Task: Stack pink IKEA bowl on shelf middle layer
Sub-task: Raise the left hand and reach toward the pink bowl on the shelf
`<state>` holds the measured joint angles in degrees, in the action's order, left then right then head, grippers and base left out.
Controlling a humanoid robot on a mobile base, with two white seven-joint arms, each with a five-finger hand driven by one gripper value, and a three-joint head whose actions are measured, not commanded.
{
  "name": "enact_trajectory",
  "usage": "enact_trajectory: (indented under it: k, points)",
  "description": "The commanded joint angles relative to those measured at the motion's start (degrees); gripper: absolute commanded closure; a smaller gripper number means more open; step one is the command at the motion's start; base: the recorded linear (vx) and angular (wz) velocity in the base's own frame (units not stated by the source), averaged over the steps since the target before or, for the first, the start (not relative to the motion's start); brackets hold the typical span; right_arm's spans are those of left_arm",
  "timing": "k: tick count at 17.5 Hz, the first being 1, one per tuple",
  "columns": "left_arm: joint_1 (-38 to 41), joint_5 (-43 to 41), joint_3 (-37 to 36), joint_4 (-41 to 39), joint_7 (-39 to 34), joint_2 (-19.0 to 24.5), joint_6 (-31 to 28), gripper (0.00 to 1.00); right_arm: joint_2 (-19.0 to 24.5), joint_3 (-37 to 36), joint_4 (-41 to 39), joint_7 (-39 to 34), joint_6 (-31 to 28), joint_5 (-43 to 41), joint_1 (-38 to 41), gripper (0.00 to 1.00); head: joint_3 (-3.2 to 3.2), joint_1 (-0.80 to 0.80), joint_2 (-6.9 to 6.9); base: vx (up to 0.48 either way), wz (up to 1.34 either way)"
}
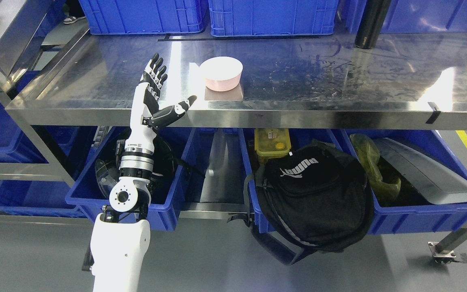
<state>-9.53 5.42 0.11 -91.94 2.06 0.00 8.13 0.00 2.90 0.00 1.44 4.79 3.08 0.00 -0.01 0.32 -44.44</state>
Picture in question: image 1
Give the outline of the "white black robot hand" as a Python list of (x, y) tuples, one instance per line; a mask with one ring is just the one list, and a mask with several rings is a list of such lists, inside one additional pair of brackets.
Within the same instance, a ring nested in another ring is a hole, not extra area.
[(126, 139), (125, 148), (136, 147), (140, 151), (154, 152), (157, 131), (182, 118), (197, 100), (197, 96), (192, 95), (177, 104), (160, 109), (158, 101), (161, 89), (167, 80), (166, 70), (163, 58), (155, 53), (141, 74), (133, 96), (130, 116), (131, 134)]

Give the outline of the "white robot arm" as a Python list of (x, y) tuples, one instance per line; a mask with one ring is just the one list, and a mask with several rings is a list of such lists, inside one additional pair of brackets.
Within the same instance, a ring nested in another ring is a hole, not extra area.
[(119, 170), (103, 165), (99, 187), (109, 193), (109, 205), (96, 217), (90, 251), (95, 292), (135, 292), (141, 266), (150, 246), (146, 212), (151, 202), (148, 185), (153, 148), (127, 147)]

